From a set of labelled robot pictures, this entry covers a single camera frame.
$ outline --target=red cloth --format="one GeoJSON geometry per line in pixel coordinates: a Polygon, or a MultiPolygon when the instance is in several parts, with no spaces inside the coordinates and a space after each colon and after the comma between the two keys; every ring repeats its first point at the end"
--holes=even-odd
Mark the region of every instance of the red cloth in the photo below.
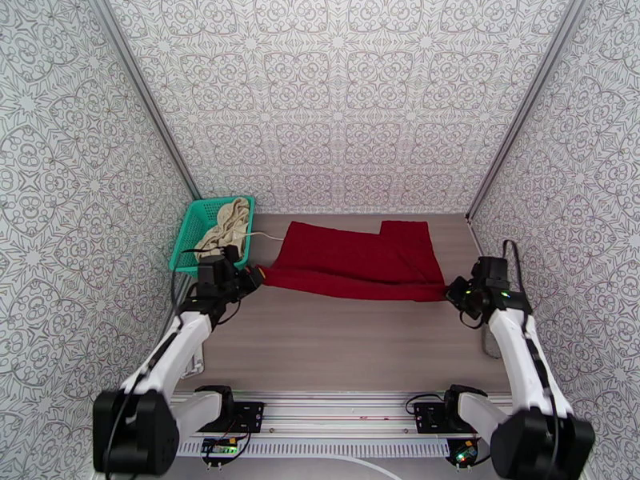
{"type": "Polygon", "coordinates": [[[292,222],[268,286],[336,298],[441,301],[445,283],[426,222],[382,222],[380,234],[292,222]]]}

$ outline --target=wooden floor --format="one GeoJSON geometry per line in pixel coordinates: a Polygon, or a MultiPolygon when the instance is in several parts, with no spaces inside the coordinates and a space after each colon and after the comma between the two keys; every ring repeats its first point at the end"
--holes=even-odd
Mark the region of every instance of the wooden floor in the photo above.
{"type": "MultiPolygon", "coordinates": [[[[283,237],[291,221],[377,233],[381,220],[427,220],[445,281],[469,275],[477,251],[461,215],[256,215],[254,231],[283,237]]],[[[280,242],[256,236],[251,261],[270,264],[280,242]]],[[[484,355],[448,302],[330,298],[263,286],[204,344],[205,371],[179,389],[444,390],[452,383],[508,392],[501,360],[484,355]]]]}

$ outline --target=beige cloth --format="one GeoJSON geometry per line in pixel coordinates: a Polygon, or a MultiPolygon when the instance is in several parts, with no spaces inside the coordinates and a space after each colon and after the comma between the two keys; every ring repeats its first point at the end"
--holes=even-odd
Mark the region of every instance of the beige cloth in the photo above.
{"type": "Polygon", "coordinates": [[[208,252],[198,252],[195,257],[200,260],[208,255],[219,255],[220,249],[234,245],[238,248],[238,255],[242,258],[244,253],[244,241],[246,228],[249,225],[249,200],[246,198],[236,198],[231,203],[222,205],[218,210],[218,224],[209,229],[202,240],[195,246],[199,250],[208,252]]]}

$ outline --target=plastic basket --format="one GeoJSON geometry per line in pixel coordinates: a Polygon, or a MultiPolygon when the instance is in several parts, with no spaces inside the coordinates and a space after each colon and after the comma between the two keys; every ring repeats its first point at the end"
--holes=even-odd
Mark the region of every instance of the plastic basket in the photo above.
{"type": "MultiPolygon", "coordinates": [[[[200,242],[205,233],[213,226],[218,224],[218,210],[227,203],[231,203],[236,198],[246,198],[249,201],[249,225],[246,228],[248,234],[254,224],[255,198],[251,196],[231,196],[228,198],[210,198],[207,200],[196,200],[189,205],[186,211],[185,219],[182,221],[178,240],[174,246],[174,252],[169,260],[169,269],[177,272],[184,272],[192,278],[198,276],[198,261],[195,256],[187,252],[181,254],[183,250],[193,249],[200,242]]],[[[245,239],[244,253],[242,258],[235,263],[239,269],[246,265],[249,260],[249,248],[251,244],[251,236],[245,239]]]]}

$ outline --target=patterned wallpaper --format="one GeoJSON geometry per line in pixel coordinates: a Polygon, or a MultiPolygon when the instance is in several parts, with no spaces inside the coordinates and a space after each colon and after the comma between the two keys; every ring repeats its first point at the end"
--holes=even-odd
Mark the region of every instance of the patterned wallpaper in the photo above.
{"type": "Polygon", "coordinates": [[[111,0],[205,197],[455,213],[567,0],[111,0]]]}
{"type": "Polygon", "coordinates": [[[190,200],[86,0],[0,0],[0,478],[87,478],[190,200]]]}
{"type": "Polygon", "coordinates": [[[640,478],[640,0],[593,0],[473,226],[515,239],[599,479],[640,478]]]}

